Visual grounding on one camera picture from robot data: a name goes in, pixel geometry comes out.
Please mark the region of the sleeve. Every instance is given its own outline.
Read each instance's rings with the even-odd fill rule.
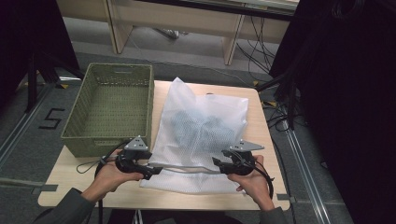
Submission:
[[[260,213],[260,223],[261,224],[287,224],[285,214],[280,207],[273,209],[268,212]]]
[[[34,224],[81,223],[95,207],[95,204],[87,201],[80,194],[79,190],[70,189],[53,210],[38,217]]]

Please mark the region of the green plastic basket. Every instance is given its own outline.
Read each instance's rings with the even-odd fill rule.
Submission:
[[[137,137],[151,144],[151,65],[91,63],[61,139],[75,157],[100,157]]]

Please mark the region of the wooden table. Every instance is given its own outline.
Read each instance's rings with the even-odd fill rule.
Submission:
[[[154,107],[152,113],[152,145],[154,145],[159,129],[163,105],[171,82],[155,81]],[[190,84],[196,95],[209,92],[222,95],[248,98],[247,127],[243,138],[246,141],[265,146],[263,150],[255,150],[253,154],[264,156],[264,166],[271,177],[274,177],[274,204],[283,210],[290,207],[289,201],[279,200],[277,194],[286,194],[285,185],[280,173],[274,147],[271,141],[262,105],[258,93],[254,89],[224,87],[214,85]],[[56,191],[42,191],[38,203],[42,206],[56,206],[71,188],[84,190],[93,181],[95,169],[82,175],[76,167],[86,161],[97,158],[75,158],[67,147],[56,161],[47,180],[47,185],[58,185]],[[104,198],[104,206],[130,209],[179,209],[179,210],[259,210],[257,204],[245,194],[211,194],[189,195],[157,189],[143,189],[139,182],[128,182],[118,187],[116,192],[108,193]]]

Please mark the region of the basket handle hole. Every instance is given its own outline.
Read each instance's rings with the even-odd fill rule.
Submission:
[[[115,66],[113,67],[114,73],[132,73],[134,71],[133,66]]]

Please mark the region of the person's right hand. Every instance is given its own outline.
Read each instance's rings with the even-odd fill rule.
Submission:
[[[256,162],[263,165],[263,156],[254,156]],[[259,169],[263,170],[260,165],[256,165]],[[248,175],[227,175],[228,179],[237,182],[240,186],[236,189],[237,191],[245,190],[245,192],[253,199],[253,201],[259,205],[262,211],[273,210],[274,203],[272,202],[267,181],[258,171],[253,170]]]
[[[114,192],[119,185],[127,181],[138,181],[143,177],[140,173],[123,173],[117,168],[114,161],[107,161],[107,164],[102,167],[91,185],[81,193],[81,196],[96,203],[105,198],[109,192]]]

